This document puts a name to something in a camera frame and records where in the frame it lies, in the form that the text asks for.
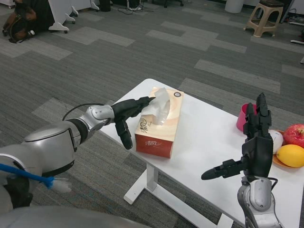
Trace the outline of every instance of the orange tissue box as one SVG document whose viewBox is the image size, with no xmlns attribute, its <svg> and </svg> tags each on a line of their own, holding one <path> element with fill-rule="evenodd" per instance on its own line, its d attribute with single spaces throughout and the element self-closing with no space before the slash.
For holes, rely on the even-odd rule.
<svg viewBox="0 0 304 228">
<path fill-rule="evenodd" d="M 155 96 L 160 88 L 154 87 L 150 97 Z M 174 89 L 166 89 L 170 98 L 170 111 L 163 125 L 153 123 L 154 115 L 142 115 L 135 131 L 136 150 L 170 158 L 180 118 L 184 93 Z"/>
</svg>

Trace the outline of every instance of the beige stool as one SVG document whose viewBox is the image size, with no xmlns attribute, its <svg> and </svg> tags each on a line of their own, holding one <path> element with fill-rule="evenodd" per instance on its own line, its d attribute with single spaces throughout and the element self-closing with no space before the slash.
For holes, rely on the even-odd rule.
<svg viewBox="0 0 304 228">
<path fill-rule="evenodd" d="M 256 6 L 256 8 L 253 10 L 249 21 L 247 22 L 246 26 L 244 27 L 244 30 L 247 29 L 247 27 L 252 27 L 255 32 L 255 37 L 261 37 L 264 32 L 272 32 L 272 36 L 275 36 L 276 27 L 281 19 L 282 13 L 283 13 L 283 6 L 284 4 L 276 1 L 276 0 L 260 0 L 259 4 Z M 263 16 L 261 19 L 253 19 L 256 11 L 258 9 L 263 9 Z M 277 17 L 277 20 L 275 23 L 268 21 L 268 18 L 271 13 L 273 12 L 279 12 L 279 16 Z"/>
</svg>

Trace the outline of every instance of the gray carpet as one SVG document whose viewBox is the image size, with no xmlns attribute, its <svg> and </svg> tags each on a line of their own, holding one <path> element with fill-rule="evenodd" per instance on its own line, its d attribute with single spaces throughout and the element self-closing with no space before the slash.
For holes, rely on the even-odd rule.
<svg viewBox="0 0 304 228">
<path fill-rule="evenodd" d="M 290 44 L 297 26 L 280 25 L 275 38 L 243 31 L 252 9 L 229 14 L 224 5 L 193 0 L 145 3 L 154 12 L 124 15 L 81 12 L 71 31 L 43 33 L 22 44 L 0 37 L 0 146 L 20 143 L 31 131 L 59 121 L 81 103 L 112 104 L 144 79 L 153 78 L 237 115 L 265 92 L 273 128 L 304 119 L 304 46 Z M 8 17 L 0 6 L 0 22 Z M 131 206 L 124 194 L 145 170 L 142 161 L 101 133 L 82 145 L 63 177 L 70 194 L 40 186 L 34 205 L 65 205 L 106 212 L 154 228 L 190 228 L 188 221 L 144 191 Z M 221 213 L 160 175 L 159 182 L 218 222 Z M 301 213 L 304 224 L 304 209 Z"/>
</svg>

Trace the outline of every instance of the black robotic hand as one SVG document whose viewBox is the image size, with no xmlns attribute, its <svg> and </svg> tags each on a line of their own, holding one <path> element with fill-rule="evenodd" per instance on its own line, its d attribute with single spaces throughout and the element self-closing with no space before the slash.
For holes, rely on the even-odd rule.
<svg viewBox="0 0 304 228">
<path fill-rule="evenodd" d="M 206 171 L 202 180 L 210 180 L 223 176 L 223 178 L 240 174 L 268 177 L 272 156 L 273 141 L 268 133 L 271 126 L 271 113 L 268 110 L 266 98 L 261 93 L 256 100 L 256 115 L 251 103 L 247 107 L 246 123 L 244 124 L 244 134 L 247 139 L 242 146 L 241 160 L 230 159 L 224 161 L 222 165 Z"/>
<path fill-rule="evenodd" d="M 146 96 L 141 97 L 139 100 L 130 99 L 122 101 L 112 106 L 117 134 L 127 150 L 132 148 L 133 143 L 126 120 L 130 117 L 136 117 L 153 99 L 154 97 L 150 98 Z"/>
</svg>

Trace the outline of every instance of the white egg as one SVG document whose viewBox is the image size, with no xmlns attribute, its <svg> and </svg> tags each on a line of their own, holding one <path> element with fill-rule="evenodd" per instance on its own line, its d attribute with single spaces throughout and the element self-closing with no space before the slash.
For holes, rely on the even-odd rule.
<svg viewBox="0 0 304 228">
<path fill-rule="evenodd" d="M 277 132 L 275 130 L 269 130 L 269 134 L 272 137 L 272 141 L 274 141 L 274 150 L 273 154 L 276 154 L 277 150 L 280 149 L 280 147 L 283 144 L 283 135 L 280 132 Z"/>
</svg>

